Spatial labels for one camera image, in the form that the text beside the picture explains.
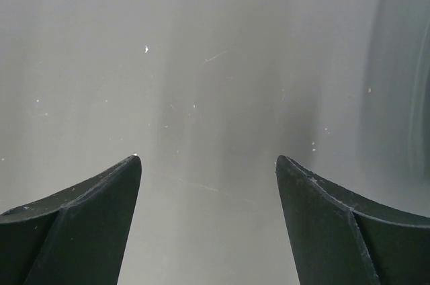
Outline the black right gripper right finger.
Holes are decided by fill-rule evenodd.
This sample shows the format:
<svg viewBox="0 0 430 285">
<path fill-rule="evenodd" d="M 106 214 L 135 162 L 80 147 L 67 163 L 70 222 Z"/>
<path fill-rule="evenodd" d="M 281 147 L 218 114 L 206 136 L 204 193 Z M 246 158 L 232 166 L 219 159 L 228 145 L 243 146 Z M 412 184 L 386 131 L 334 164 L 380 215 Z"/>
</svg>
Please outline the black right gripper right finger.
<svg viewBox="0 0 430 285">
<path fill-rule="evenodd" d="M 367 199 L 283 155 L 275 172 L 301 284 L 429 283 L 429 218 Z"/>
</svg>

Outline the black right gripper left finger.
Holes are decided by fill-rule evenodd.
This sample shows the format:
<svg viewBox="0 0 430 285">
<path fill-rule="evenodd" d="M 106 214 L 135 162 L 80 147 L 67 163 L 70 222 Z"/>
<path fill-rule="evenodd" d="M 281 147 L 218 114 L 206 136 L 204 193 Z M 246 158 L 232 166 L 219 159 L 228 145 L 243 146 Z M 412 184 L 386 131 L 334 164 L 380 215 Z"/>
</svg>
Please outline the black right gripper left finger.
<svg viewBox="0 0 430 285">
<path fill-rule="evenodd" d="M 141 160 L 1 213 L 2 284 L 117 284 Z"/>
</svg>

